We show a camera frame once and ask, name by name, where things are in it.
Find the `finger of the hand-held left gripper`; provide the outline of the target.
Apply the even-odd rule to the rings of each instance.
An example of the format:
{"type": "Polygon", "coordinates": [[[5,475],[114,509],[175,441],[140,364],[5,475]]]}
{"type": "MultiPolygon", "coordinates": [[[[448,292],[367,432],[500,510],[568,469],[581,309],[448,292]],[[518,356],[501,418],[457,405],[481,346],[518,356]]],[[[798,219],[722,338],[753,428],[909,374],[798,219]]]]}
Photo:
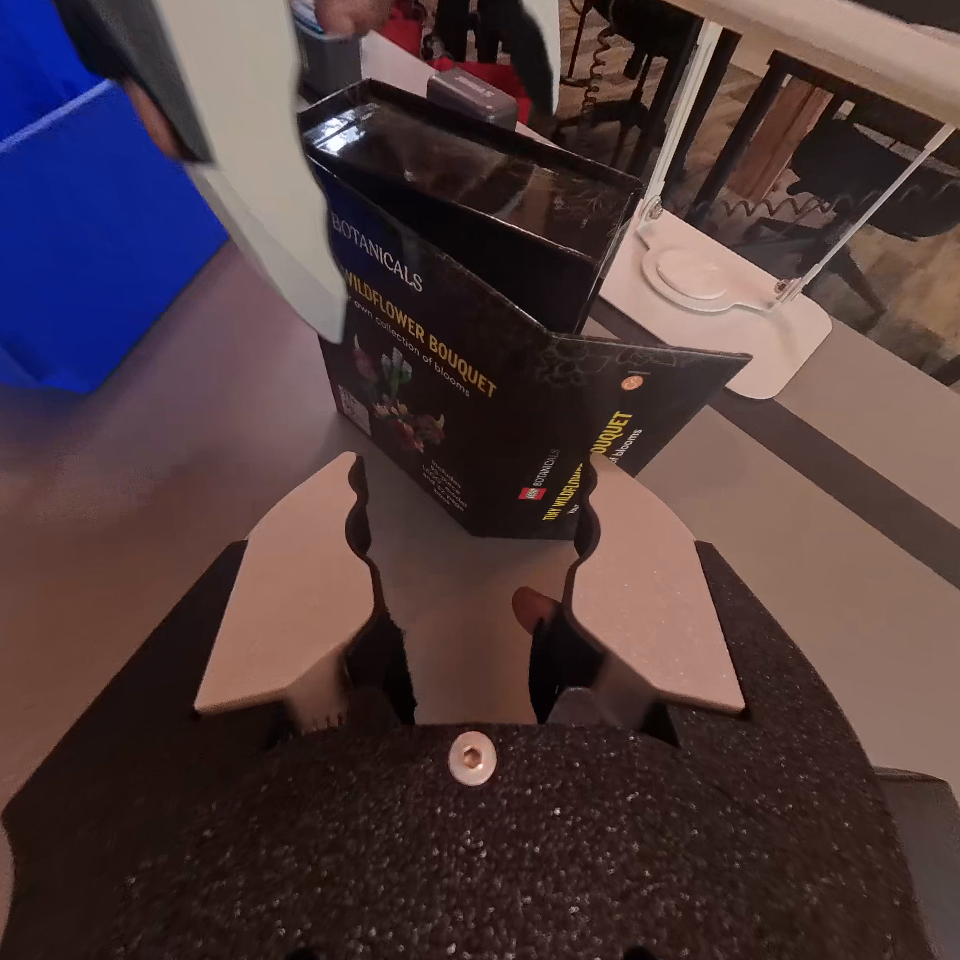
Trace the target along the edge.
{"type": "Polygon", "coordinates": [[[499,37],[537,114],[559,103],[561,40],[557,1],[481,1],[481,24],[499,37]]]}
{"type": "Polygon", "coordinates": [[[195,186],[294,312],[340,343],[347,289],[297,123],[301,60],[289,3],[153,6],[212,152],[192,166],[195,186]]]}

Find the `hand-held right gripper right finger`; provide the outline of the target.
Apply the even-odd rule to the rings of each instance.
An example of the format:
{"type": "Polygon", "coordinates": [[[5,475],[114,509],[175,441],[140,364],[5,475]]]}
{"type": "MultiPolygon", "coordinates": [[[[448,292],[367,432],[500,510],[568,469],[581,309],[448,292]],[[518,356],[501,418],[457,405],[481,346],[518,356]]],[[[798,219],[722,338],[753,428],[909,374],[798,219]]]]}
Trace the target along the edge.
{"type": "Polygon", "coordinates": [[[653,726],[669,706],[747,708],[697,541],[666,504],[591,458],[570,566],[534,630],[529,690],[539,723],[653,726]]]}

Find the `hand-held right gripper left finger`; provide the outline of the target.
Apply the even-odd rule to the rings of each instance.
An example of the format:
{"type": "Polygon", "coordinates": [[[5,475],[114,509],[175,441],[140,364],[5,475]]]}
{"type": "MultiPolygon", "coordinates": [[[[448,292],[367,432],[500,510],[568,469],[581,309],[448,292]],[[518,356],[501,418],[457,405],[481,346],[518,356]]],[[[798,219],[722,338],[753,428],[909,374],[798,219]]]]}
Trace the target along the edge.
{"type": "Polygon", "coordinates": [[[343,453],[278,501],[246,539],[196,712],[281,703],[294,721],[344,721],[354,690],[416,719],[403,634],[371,560],[363,458],[343,453]]]}

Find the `blue plastic bin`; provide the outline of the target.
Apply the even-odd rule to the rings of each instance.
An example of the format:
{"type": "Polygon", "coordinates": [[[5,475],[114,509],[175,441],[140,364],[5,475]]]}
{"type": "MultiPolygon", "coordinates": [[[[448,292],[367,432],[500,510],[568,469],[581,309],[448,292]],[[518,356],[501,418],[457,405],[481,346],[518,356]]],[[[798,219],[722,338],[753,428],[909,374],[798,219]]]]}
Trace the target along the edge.
{"type": "Polygon", "coordinates": [[[1,379],[89,394],[227,233],[57,6],[1,4],[1,379]]]}

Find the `black glossy cardboard box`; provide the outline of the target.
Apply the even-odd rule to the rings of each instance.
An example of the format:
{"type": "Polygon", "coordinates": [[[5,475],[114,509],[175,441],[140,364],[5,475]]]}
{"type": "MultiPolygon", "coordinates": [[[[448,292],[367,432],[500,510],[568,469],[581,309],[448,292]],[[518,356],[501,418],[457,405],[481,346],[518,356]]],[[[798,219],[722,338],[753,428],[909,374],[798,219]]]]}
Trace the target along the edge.
{"type": "Polygon", "coordinates": [[[573,539],[750,362],[584,333],[640,183],[365,78],[299,118],[344,271],[338,411],[476,537],[573,539]]]}

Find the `grey desk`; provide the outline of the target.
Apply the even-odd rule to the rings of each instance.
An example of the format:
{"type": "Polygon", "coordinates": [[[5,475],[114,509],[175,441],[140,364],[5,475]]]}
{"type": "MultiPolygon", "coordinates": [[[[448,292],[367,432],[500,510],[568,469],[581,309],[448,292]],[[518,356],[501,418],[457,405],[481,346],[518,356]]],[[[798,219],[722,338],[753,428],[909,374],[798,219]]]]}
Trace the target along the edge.
{"type": "MultiPolygon", "coordinates": [[[[101,390],[2,391],[2,806],[221,551],[345,450],[417,719],[533,720],[511,595],[565,542],[466,534],[335,413],[319,342],[231,244],[101,390]]],[[[841,325],[639,474],[826,682],[875,766],[958,792],[958,395],[841,325]]]]}

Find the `person's left hand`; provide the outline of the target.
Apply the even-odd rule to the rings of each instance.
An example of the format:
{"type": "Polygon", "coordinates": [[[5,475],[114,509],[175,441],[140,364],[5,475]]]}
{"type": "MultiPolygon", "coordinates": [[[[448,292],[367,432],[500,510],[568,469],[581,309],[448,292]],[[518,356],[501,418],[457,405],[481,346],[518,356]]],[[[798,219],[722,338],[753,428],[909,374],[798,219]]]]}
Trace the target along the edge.
{"type": "Polygon", "coordinates": [[[392,1],[314,1],[318,27],[334,37],[364,37],[389,20],[392,1]]]}

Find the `dark charger block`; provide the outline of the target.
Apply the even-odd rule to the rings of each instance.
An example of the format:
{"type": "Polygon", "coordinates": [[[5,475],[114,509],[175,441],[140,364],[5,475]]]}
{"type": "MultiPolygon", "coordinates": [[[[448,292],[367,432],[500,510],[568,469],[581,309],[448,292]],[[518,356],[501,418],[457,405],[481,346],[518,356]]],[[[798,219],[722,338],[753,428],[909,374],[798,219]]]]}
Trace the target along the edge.
{"type": "Polygon", "coordinates": [[[318,102],[363,79],[361,39],[356,35],[324,33],[315,25],[294,20],[301,60],[299,90],[318,102]]]}

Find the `black board on white stand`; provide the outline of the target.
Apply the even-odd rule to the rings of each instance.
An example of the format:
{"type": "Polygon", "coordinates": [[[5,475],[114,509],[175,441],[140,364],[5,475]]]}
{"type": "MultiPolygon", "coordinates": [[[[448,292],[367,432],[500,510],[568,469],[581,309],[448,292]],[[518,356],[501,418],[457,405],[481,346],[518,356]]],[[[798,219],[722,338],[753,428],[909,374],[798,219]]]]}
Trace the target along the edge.
{"type": "Polygon", "coordinates": [[[805,288],[852,237],[903,193],[909,179],[958,128],[958,30],[903,19],[878,2],[673,2],[700,20],[688,66],[649,183],[614,259],[603,293],[639,311],[639,325],[676,349],[748,354],[731,381],[742,397],[768,400],[795,376],[832,330],[805,288]],[[855,217],[801,276],[776,280],[664,207],[668,173],[689,126],[724,30],[755,32],[842,81],[933,119],[938,127],[890,184],[865,195],[855,217]]]}

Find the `black office chair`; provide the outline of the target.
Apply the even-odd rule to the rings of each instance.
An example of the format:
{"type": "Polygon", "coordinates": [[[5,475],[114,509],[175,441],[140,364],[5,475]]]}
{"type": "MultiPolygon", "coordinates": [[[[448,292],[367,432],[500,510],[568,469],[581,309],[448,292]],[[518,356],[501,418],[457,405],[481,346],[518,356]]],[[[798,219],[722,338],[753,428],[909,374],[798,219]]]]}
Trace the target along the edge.
{"type": "MultiPolygon", "coordinates": [[[[846,120],[829,121],[804,138],[789,163],[795,180],[773,198],[720,200],[726,219],[747,221],[743,242],[797,242],[802,249],[840,237],[906,174],[910,161],[846,120]]],[[[921,162],[870,216],[867,226],[917,241],[956,229],[957,173],[921,162]]]]}

